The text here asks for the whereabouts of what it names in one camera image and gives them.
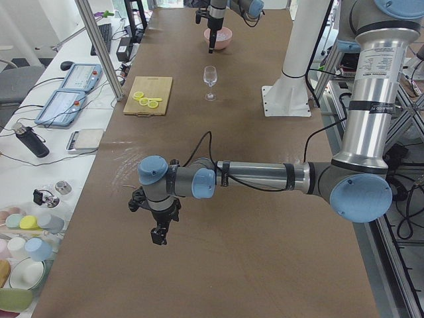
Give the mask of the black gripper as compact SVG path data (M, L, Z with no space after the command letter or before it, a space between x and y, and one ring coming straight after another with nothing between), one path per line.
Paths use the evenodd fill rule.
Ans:
M154 244L167 244L166 236L169 231L171 221L178 222L179 212L182 208L180 200L176 197L171 197L172 202L164 210L152 209L152 216L156 220L157 226L150 232L152 242Z
M224 18L215 18L212 16L209 16L208 18L207 26L210 29L208 53L210 54L212 54L215 49L215 45L217 41L217 31L222 29L223 21L224 21Z

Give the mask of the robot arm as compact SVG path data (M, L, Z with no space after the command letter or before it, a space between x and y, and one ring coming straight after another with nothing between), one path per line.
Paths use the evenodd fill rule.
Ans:
M210 198L217 186L236 182L266 192L298 190L322 197L341 217L367 223L390 207L392 190L383 160L390 119L407 46L419 36L422 1L347 1L341 6L341 39L355 40L360 54L341 149L329 163L257 164L189 159L184 165L161 156L138 164L140 188L131 210L149 210L155 244L165 244L179 219L180 198Z
M260 19L260 14L263 11L264 3L263 1L209 1L209 5L207 8L199 8L195 12L195 23L199 24L201 19L207 19L207 26L209 28L209 47L208 53L212 54L214 50L217 48L217 33L219 30L223 28L223 20L225 16L225 10L229 7L235 13L243 18L243 21L249 25L250 27L255 27ZM254 25L248 24L247 21L255 22ZM206 176L206 194L213 195L215 184L216 184L216 163L214 163L211 157L211 142L212 142L212 134L211 132L206 132L198 142L195 150L191 153L190 157L187 159L187 162L182 166L186 167L188 163L193 158L194 154L197 152L197 149L201 145L203 139L206 135L209 134L209 159L207 160L207 164L211 164L212 168L206 167L205 169L200 168L200 170L196 170L197 172L205 172ZM168 171L165 174L166 177L166 193L171 196L176 196L175 194L175 186L176 186L176 177L179 168L179 164L177 160L171 161L168 166ZM175 199L175 202L171 205L170 208L167 208L160 212L152 212L154 216L157 226L151 230L152 242L154 244L167 244L166 234L169 229L169 224L171 220L179 221L179 210L181 209L179 199Z

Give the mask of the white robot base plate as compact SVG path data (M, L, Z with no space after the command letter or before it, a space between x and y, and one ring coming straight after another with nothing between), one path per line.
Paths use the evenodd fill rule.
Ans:
M333 2L299 1L280 78L262 87L262 104L267 117L310 117L306 73L319 42L321 28Z

